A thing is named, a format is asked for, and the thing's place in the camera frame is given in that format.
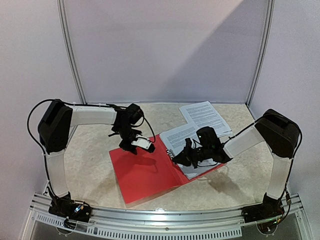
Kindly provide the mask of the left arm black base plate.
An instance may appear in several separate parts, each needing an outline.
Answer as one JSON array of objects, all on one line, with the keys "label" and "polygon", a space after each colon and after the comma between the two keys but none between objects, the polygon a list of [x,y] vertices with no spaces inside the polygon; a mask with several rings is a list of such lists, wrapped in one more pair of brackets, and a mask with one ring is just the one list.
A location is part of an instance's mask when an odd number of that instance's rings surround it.
[{"label": "left arm black base plate", "polygon": [[92,207],[84,201],[58,198],[51,201],[48,213],[69,220],[88,223],[92,215]]}]

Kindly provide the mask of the stack of printed papers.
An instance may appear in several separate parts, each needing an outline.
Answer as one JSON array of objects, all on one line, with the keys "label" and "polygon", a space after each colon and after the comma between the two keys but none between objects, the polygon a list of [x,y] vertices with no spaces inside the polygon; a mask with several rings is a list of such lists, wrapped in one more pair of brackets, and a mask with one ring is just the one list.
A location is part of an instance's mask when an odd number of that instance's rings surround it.
[{"label": "stack of printed papers", "polygon": [[219,138],[233,133],[209,101],[184,105],[179,110],[187,123],[196,124],[198,128],[212,127]]}]

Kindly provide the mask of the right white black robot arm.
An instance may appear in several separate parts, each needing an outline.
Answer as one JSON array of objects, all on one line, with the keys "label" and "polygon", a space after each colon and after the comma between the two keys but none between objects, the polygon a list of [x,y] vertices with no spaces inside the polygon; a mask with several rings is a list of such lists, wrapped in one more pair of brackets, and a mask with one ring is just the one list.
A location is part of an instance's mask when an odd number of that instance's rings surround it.
[{"label": "right white black robot arm", "polygon": [[196,131],[199,147],[193,147],[190,138],[185,139],[183,150],[172,158],[174,164],[198,167],[198,163],[212,159],[226,164],[255,145],[265,142],[270,149],[273,166],[268,189],[259,206],[262,218],[269,218],[278,210],[278,205],[286,190],[293,159],[302,141],[299,126],[273,109],[268,109],[255,122],[221,142],[212,127],[202,127]]}]

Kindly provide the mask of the red file folder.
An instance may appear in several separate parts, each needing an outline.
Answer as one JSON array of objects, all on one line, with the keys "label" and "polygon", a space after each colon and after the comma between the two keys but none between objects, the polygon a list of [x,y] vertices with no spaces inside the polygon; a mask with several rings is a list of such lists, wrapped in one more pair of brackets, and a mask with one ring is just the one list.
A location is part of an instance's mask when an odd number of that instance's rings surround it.
[{"label": "red file folder", "polygon": [[155,150],[149,153],[141,148],[137,154],[117,148],[109,151],[116,179],[125,204],[151,197],[175,187],[188,184],[207,173],[219,169],[219,163],[202,174],[189,179],[175,165],[167,154],[167,149],[159,135],[155,137]]}]

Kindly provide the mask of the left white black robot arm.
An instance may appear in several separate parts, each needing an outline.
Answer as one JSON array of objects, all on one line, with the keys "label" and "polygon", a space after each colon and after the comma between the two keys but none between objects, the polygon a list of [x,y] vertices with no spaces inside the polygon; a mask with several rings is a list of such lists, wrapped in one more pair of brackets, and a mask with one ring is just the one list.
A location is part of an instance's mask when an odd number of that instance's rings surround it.
[{"label": "left white black robot arm", "polygon": [[114,135],[121,137],[119,147],[136,154],[137,148],[149,149],[151,142],[134,129],[142,117],[141,108],[132,103],[128,107],[115,105],[68,105],[53,100],[38,125],[40,145],[44,148],[46,170],[53,195],[59,199],[55,209],[63,216],[74,213],[74,205],[62,198],[69,190],[65,177],[64,154],[69,141],[70,128],[80,125],[108,125]]}]

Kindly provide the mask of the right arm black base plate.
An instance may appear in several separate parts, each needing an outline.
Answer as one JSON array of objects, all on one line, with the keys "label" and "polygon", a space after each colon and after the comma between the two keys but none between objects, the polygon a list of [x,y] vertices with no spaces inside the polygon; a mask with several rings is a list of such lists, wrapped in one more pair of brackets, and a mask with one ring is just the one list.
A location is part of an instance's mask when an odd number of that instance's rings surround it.
[{"label": "right arm black base plate", "polygon": [[285,210],[281,204],[274,206],[269,203],[260,203],[243,207],[241,210],[241,215],[244,218],[245,223],[251,223],[272,219],[276,216],[282,215],[284,212]]}]

